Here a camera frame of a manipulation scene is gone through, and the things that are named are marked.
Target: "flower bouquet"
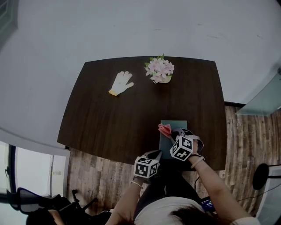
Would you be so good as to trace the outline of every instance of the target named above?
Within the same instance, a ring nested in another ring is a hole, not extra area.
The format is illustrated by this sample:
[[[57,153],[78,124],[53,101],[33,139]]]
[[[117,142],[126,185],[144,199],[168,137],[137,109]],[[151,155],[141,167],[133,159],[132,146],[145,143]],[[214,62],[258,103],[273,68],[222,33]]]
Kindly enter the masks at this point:
[[[150,79],[154,83],[168,83],[174,71],[174,65],[168,60],[164,60],[164,54],[157,58],[149,58],[150,62],[145,62],[146,75],[152,76]]]

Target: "person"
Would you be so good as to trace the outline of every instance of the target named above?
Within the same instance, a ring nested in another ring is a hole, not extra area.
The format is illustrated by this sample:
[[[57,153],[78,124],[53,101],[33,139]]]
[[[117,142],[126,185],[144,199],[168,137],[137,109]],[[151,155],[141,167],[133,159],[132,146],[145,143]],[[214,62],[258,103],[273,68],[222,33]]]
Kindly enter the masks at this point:
[[[193,141],[193,144],[196,153],[197,142]],[[191,156],[188,160],[194,164],[198,157]],[[239,205],[225,183],[205,161],[198,162],[195,170],[216,209],[217,218],[203,211],[196,191],[179,172],[163,170],[151,181],[139,201],[144,179],[134,177],[106,225],[260,224]]]

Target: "white shirt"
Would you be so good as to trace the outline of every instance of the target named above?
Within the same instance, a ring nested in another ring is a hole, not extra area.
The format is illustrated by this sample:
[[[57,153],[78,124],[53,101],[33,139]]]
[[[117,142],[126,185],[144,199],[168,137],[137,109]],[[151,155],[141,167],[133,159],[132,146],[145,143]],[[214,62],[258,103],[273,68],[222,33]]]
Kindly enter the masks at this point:
[[[180,207],[195,206],[202,207],[191,199],[180,197],[166,197],[147,205],[135,219],[136,225],[182,225],[182,223],[170,213]],[[233,222],[236,225],[260,225],[254,217],[241,218]]]

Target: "pink cloth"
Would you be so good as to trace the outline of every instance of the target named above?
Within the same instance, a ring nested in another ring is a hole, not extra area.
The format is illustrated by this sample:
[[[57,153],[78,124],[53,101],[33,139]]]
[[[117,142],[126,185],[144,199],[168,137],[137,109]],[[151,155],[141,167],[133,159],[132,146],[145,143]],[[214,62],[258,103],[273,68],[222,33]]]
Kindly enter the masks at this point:
[[[170,135],[172,134],[172,128],[170,126],[170,124],[168,125],[163,125],[162,123],[158,125],[159,129],[158,131],[160,131],[162,134],[164,134],[167,138],[170,138]]]

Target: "table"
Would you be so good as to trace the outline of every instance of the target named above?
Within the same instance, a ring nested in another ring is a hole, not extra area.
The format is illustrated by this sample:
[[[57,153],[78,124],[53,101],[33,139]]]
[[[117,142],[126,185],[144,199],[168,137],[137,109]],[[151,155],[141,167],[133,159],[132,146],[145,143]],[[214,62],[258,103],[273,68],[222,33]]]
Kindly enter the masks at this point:
[[[149,57],[86,62],[70,95],[58,142],[122,163],[159,148],[160,120],[187,120],[204,142],[203,156],[214,170],[224,170],[226,117],[220,78],[213,61],[165,57],[175,65],[171,81],[154,84],[146,76]],[[134,86],[118,96],[109,90],[120,71]]]

